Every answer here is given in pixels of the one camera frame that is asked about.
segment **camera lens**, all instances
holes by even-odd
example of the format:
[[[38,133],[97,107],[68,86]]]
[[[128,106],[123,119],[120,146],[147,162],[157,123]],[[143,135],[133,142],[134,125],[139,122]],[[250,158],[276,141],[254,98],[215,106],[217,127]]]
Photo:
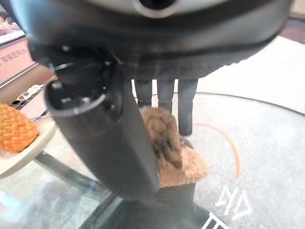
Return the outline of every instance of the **camera lens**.
[[[139,2],[151,10],[164,10],[170,7],[176,0],[139,0]]]

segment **glass table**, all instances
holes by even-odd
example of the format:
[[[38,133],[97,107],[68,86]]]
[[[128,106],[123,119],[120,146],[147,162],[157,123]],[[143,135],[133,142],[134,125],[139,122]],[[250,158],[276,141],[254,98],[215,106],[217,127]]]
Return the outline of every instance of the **glass table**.
[[[177,116],[176,95],[173,104]],[[196,186],[188,186],[195,187],[190,196],[186,191],[180,199],[191,198],[189,214],[164,223],[173,210],[158,208],[163,214],[159,227],[154,213],[137,212],[134,202],[116,197],[98,182],[57,131],[33,161],[0,180],[1,228],[303,228],[304,115],[218,94],[197,94],[193,104],[193,134],[188,139],[206,160],[209,173]],[[231,145],[205,124],[222,129],[237,146],[240,177]],[[151,218],[150,225],[133,224],[132,217],[144,215]]]

